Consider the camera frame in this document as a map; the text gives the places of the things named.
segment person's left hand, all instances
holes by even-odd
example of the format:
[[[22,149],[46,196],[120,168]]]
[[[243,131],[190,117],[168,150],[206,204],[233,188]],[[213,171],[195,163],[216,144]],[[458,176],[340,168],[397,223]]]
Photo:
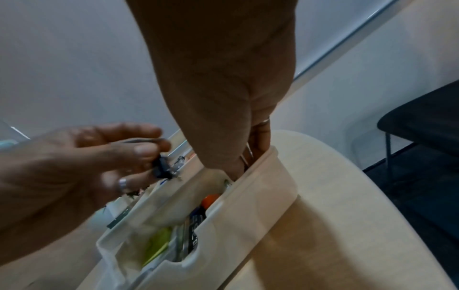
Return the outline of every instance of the person's left hand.
[[[121,123],[56,131],[0,152],[0,265],[69,233],[122,195],[156,181],[151,161],[170,143],[150,124]]]

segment round wooden table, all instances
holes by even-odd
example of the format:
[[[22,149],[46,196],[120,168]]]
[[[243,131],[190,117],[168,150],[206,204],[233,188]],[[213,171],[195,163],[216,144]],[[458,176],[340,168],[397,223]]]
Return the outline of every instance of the round wooden table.
[[[274,131],[272,144],[299,197],[221,289],[456,289],[403,216],[354,164],[300,133]],[[102,232],[107,220],[98,220]],[[31,255],[33,260],[4,266],[0,285],[8,279],[6,289],[75,289],[81,281],[75,277],[94,267],[83,261],[98,258],[95,224],[91,219]],[[103,273],[101,261],[78,290],[95,289]]]

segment chair leg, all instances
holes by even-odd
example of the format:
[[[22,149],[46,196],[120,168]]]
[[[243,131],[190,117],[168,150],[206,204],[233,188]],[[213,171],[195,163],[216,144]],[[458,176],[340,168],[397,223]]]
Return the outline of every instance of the chair leg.
[[[392,173],[392,155],[391,155],[391,134],[386,133],[386,170],[387,170],[387,181],[389,186],[393,184],[393,173]]]

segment floor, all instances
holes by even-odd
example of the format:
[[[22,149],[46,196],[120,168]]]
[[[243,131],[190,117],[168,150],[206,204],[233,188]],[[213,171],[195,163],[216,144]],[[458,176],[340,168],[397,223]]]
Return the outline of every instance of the floor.
[[[412,144],[364,172],[416,230],[459,288],[459,158]]]

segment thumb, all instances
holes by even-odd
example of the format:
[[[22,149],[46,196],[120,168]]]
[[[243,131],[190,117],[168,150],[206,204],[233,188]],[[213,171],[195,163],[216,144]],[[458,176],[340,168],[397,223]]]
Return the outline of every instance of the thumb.
[[[143,165],[158,158],[160,152],[155,143],[112,143],[72,149],[62,165],[78,174],[101,173]]]

